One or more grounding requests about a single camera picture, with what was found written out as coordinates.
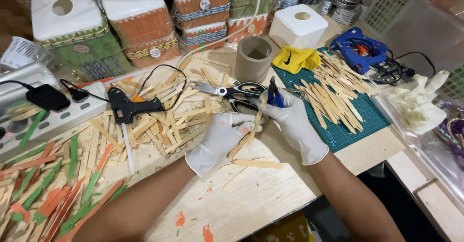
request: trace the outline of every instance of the black and white scissors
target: black and white scissors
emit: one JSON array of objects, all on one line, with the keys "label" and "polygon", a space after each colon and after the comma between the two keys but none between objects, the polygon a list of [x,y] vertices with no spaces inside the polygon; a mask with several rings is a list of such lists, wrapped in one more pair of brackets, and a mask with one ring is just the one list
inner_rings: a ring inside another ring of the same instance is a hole
[{"label": "black and white scissors", "polygon": [[[196,85],[192,85],[191,87],[196,90],[216,94],[218,96],[222,96],[223,98],[227,99],[230,102],[232,109],[240,113],[243,113],[243,112],[240,111],[239,106],[245,106],[253,110],[258,110],[258,106],[250,102],[248,99],[259,98],[261,93],[263,93],[266,90],[266,88],[263,85],[259,83],[254,83],[254,82],[241,83],[233,88],[226,88],[226,87],[219,87],[219,86],[216,86],[215,88],[213,88],[209,83],[204,83],[204,82],[199,82],[199,81],[193,81],[193,83]],[[243,87],[246,87],[246,86],[254,87],[253,91],[243,89]],[[247,100],[239,100],[233,96],[234,94],[242,95]]]}]

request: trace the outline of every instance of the green cutting mat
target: green cutting mat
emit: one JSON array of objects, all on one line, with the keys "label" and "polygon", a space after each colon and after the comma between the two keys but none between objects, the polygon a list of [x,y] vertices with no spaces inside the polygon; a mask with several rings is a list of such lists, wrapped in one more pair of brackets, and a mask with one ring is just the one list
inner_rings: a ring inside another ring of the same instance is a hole
[{"label": "green cutting mat", "polygon": [[[332,52],[329,51],[327,47],[322,47],[317,50],[320,52],[327,51],[328,54],[332,55]],[[321,82],[318,79],[314,78],[314,73],[309,70],[301,69],[299,73],[291,74],[289,72],[279,69],[276,66],[272,67],[274,68],[275,72],[287,88],[293,89],[293,84],[303,86],[300,79],[303,79],[308,83],[316,82],[318,84],[321,84]],[[319,132],[319,135],[322,137],[324,142],[328,144],[332,152],[337,152],[357,142],[358,140],[363,139],[371,135],[372,133],[377,132],[390,125],[390,123],[385,119],[385,117],[372,103],[367,94],[358,93],[358,97],[351,101],[351,103],[355,106],[359,114],[361,114],[362,118],[365,120],[365,122],[361,122],[361,125],[364,129],[363,132],[359,132],[356,130],[356,134],[351,133],[348,130],[348,128],[345,127],[343,124],[336,125],[328,121],[326,118],[322,117],[327,124],[327,129],[324,130],[319,125],[319,121],[317,120],[316,114],[311,108],[309,102],[307,102],[306,100],[304,101],[306,113],[308,114],[308,118],[310,119],[311,124],[314,126],[316,131]]]}]

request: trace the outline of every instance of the round sticker label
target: round sticker label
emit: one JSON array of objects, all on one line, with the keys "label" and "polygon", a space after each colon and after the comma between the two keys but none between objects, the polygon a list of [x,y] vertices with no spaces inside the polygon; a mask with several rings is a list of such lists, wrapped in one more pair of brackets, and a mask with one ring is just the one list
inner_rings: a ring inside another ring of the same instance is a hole
[{"label": "round sticker label", "polygon": [[200,2],[200,8],[201,8],[202,10],[208,10],[209,7],[210,7],[210,5],[211,5],[211,2],[210,2],[209,0],[202,0],[202,1]]},{"label": "round sticker label", "polygon": [[248,26],[248,32],[254,32],[256,29],[256,25],[250,25]]},{"label": "round sticker label", "polygon": [[89,47],[82,44],[78,44],[74,46],[74,50],[80,53],[86,53],[89,52]]},{"label": "round sticker label", "polygon": [[150,55],[151,57],[158,58],[159,56],[161,56],[161,51],[158,48],[153,48],[150,50]]}]

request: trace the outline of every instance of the latex glove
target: latex glove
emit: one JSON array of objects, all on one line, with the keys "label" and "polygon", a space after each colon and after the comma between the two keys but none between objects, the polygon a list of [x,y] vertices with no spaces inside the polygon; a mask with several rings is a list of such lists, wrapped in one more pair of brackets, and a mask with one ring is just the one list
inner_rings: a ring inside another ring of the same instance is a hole
[{"label": "latex glove", "polygon": [[317,135],[306,114],[303,101],[286,90],[279,89],[283,104],[279,108],[267,103],[259,105],[259,109],[273,118],[279,125],[286,141],[301,153],[303,165],[320,162],[328,153],[328,146]]},{"label": "latex glove", "polygon": [[[201,143],[185,154],[187,164],[197,175],[204,176],[239,144],[245,134],[254,129],[255,118],[255,115],[238,112],[212,115]],[[257,132],[262,130],[263,127],[258,125]]]}]

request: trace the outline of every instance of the orange paint stain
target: orange paint stain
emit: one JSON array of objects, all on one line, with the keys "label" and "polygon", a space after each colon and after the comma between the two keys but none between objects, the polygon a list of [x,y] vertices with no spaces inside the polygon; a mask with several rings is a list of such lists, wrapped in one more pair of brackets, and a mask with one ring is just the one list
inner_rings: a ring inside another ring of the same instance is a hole
[{"label": "orange paint stain", "polygon": [[175,225],[176,227],[181,227],[184,226],[185,224],[185,217],[183,212],[181,211],[178,215],[176,215],[179,219],[176,221]]},{"label": "orange paint stain", "polygon": [[210,224],[211,223],[203,227],[203,238],[205,239],[205,242],[212,242],[213,239],[211,230],[209,229]]}]

